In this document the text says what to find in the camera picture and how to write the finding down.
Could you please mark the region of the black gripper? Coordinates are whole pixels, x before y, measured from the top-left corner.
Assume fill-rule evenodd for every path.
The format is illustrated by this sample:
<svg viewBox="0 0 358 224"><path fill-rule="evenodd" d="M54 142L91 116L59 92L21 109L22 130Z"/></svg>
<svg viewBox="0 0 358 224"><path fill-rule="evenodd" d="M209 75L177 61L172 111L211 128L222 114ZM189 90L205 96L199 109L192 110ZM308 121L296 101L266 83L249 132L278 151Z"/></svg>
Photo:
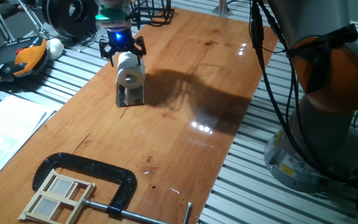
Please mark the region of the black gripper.
<svg viewBox="0 0 358 224"><path fill-rule="evenodd" d="M128 52L132 49L132 53L137 57L138 65L141 65L141 60L147 54L145 49L145 42L142 36L134 39L131 28L123 30L107 30L108 39L99 39L99 51L102 58L109 60L112 67L114 67L113 57L116 52Z"/></svg>

